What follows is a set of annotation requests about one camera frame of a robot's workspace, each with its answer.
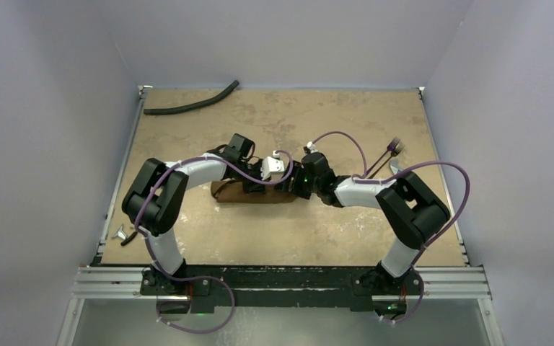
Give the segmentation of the brown fabric napkin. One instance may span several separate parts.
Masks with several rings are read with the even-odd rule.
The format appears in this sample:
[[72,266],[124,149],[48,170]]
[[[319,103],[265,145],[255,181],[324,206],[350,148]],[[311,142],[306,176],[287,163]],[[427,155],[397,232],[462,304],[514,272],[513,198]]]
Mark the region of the brown fabric napkin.
[[292,203],[297,199],[290,192],[274,190],[272,186],[266,187],[264,192],[246,193],[242,182],[236,180],[214,181],[210,192],[217,203],[282,204]]

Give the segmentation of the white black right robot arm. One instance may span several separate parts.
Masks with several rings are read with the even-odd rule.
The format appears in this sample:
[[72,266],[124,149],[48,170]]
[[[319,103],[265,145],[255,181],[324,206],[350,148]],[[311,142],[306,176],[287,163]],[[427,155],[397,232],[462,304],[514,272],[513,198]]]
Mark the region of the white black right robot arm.
[[418,255],[451,217],[446,205],[413,172],[389,182],[337,175],[320,152],[307,154],[288,168],[291,175],[276,185],[278,191],[304,199],[316,195],[336,208],[365,207],[383,212],[395,240],[377,266],[361,275],[358,282],[385,293],[403,286]]

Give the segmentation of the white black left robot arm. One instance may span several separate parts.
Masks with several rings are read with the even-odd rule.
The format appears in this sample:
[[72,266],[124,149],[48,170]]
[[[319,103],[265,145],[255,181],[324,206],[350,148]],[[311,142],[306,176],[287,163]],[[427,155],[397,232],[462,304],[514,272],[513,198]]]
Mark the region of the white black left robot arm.
[[242,180],[252,186],[273,185],[263,161],[250,163],[255,143],[238,133],[230,142],[200,156],[179,161],[147,159],[126,193],[121,209],[140,235],[167,294],[182,292],[192,278],[175,239],[175,224],[188,190],[210,182]]

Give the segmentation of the black foam tube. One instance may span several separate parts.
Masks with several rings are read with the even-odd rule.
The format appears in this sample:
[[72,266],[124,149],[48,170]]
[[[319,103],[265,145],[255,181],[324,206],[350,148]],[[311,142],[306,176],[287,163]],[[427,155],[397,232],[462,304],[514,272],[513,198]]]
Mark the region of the black foam tube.
[[216,103],[222,101],[223,99],[228,97],[239,85],[240,85],[240,82],[238,80],[234,80],[229,86],[227,86],[221,92],[219,92],[218,94],[208,99],[204,99],[188,105],[181,105],[177,107],[145,109],[143,113],[145,115],[150,115],[150,116],[165,116],[165,115],[178,115],[185,112],[199,110],[201,108],[215,105]]

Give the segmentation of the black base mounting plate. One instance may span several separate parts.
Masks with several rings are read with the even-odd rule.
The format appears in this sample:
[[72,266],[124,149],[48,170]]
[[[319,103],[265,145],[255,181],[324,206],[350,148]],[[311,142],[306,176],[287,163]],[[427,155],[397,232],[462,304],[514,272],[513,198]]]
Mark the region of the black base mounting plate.
[[408,270],[392,278],[380,266],[184,265],[170,280],[153,267],[142,272],[140,294],[186,303],[192,313],[218,306],[347,308],[403,314],[422,280]]

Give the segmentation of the black handled pliers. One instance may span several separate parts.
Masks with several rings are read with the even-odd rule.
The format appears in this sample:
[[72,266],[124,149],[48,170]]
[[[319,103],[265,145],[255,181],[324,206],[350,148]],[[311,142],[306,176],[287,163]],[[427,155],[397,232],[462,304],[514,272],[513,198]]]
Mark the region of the black handled pliers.
[[128,235],[124,240],[122,240],[122,242],[120,243],[120,245],[121,245],[122,247],[127,246],[128,244],[130,244],[130,243],[136,238],[136,236],[137,236],[137,233],[136,233],[136,232],[134,232],[134,233]]

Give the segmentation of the aluminium extrusion rail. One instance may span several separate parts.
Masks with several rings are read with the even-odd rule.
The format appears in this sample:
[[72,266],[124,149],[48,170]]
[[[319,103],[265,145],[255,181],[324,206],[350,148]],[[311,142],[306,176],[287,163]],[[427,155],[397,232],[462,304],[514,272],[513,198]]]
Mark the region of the aluminium extrusion rail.
[[202,266],[200,280],[192,283],[160,284],[142,267],[83,267],[73,286],[75,298],[163,298],[208,296],[225,282],[235,293],[327,293],[344,292],[373,301],[416,299],[483,299],[491,290],[479,267],[420,267],[397,288],[379,290],[362,285],[358,278],[368,267],[269,267]]

